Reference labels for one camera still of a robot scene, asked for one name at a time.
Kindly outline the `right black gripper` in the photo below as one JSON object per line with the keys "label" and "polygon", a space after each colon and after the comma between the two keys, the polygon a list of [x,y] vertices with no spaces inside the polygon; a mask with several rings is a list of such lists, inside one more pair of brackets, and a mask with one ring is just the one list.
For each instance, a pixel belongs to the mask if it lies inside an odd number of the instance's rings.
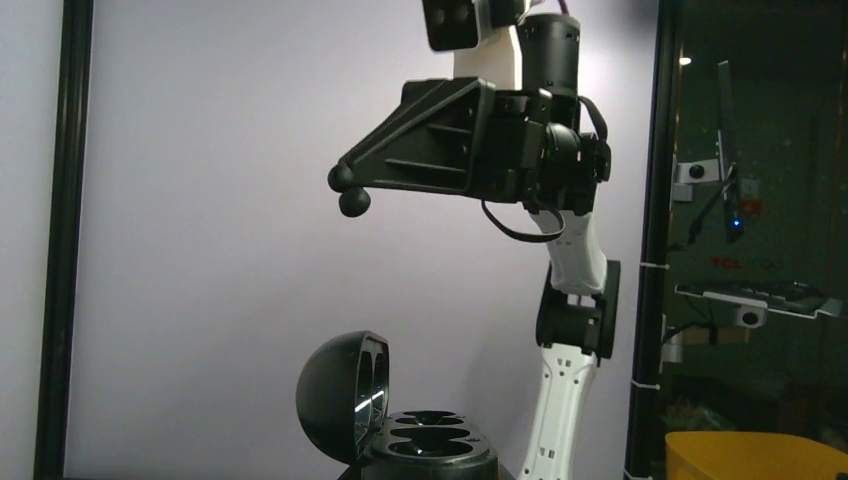
{"label": "right black gripper", "polygon": [[328,174],[341,214],[368,211],[367,187],[592,212],[611,176],[597,105],[544,89],[495,94],[478,77],[406,82],[399,106]]}

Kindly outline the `black charging case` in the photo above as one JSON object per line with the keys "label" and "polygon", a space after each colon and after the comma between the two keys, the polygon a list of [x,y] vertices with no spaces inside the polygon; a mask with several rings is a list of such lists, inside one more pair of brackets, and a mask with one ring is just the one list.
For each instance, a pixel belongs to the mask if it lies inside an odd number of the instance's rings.
{"label": "black charging case", "polygon": [[388,341],[368,330],[319,346],[299,374],[295,405],[309,441],[344,464],[344,479],[510,479],[469,417],[446,410],[390,412]]}

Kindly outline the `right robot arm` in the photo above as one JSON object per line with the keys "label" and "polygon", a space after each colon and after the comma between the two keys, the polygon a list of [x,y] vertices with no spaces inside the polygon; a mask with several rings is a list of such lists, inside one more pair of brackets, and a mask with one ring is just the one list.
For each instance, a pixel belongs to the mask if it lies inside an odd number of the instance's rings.
{"label": "right robot arm", "polygon": [[375,188],[518,204],[535,228],[509,238],[546,247],[535,324],[542,380],[523,479],[574,475],[579,417],[613,350],[621,265],[596,235],[597,189],[609,180],[609,129],[578,91],[581,26],[566,6],[427,1],[428,43],[451,53],[448,78],[410,80],[400,103],[330,170],[350,218]]}

